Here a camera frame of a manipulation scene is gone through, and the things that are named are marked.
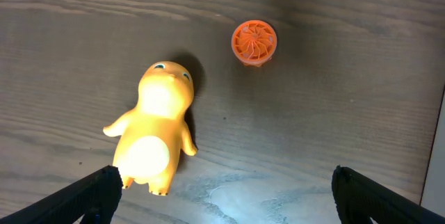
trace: toy body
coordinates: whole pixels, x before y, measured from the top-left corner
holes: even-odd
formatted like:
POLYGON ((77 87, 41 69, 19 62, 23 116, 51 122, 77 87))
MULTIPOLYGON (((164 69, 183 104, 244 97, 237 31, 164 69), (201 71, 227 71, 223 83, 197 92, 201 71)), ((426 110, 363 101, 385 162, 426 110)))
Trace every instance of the toy body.
POLYGON ((155 195, 167 195, 176 173, 181 149, 195 155, 184 114, 193 101, 193 82, 179 64, 151 66, 139 83, 136 107, 109 127, 107 136, 122 137, 113 165, 119 168, 124 188, 133 181, 149 184, 155 195))

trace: white belly patch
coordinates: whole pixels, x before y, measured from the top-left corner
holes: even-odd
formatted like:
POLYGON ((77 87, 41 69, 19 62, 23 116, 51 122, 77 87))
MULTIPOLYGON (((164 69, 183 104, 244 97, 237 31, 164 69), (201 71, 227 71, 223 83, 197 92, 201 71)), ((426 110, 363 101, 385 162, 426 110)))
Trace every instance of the white belly patch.
POLYGON ((127 151, 125 173, 131 177, 151 177, 167 168, 170 152, 167 145, 156 136, 144 136, 127 151))

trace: yellow toy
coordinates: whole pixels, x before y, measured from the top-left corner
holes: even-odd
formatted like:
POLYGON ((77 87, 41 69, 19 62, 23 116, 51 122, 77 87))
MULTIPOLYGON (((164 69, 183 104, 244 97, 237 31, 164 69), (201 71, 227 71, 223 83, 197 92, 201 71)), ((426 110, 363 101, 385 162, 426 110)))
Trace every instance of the yellow toy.
POLYGON ((107 136, 121 136, 113 166, 128 188, 133 180, 149 184, 155 195, 167 195, 181 149, 195 155, 184 114, 193 101, 193 82, 179 64, 163 61, 151 66, 139 82, 136 107, 104 128, 107 136))

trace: orange plastic cap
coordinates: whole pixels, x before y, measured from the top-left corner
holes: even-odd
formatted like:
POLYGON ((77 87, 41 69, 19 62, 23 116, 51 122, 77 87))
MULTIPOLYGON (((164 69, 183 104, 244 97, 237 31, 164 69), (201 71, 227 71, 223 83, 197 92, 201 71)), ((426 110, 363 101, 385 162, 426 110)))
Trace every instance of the orange plastic cap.
POLYGON ((277 48, 277 34, 260 20, 242 23, 232 36, 235 56, 245 65, 261 66, 270 60, 277 48))

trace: wood grain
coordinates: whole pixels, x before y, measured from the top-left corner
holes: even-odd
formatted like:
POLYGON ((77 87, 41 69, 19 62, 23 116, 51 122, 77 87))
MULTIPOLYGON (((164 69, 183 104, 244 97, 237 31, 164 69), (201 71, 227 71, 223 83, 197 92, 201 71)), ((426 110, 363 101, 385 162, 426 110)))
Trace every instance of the wood grain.
POLYGON ((444 33, 445 0, 0 0, 0 216, 110 164, 102 127, 184 53, 199 152, 168 197, 124 191, 114 223, 339 223, 338 164, 418 202, 444 33), (261 68, 229 46, 247 19, 279 37, 261 68))

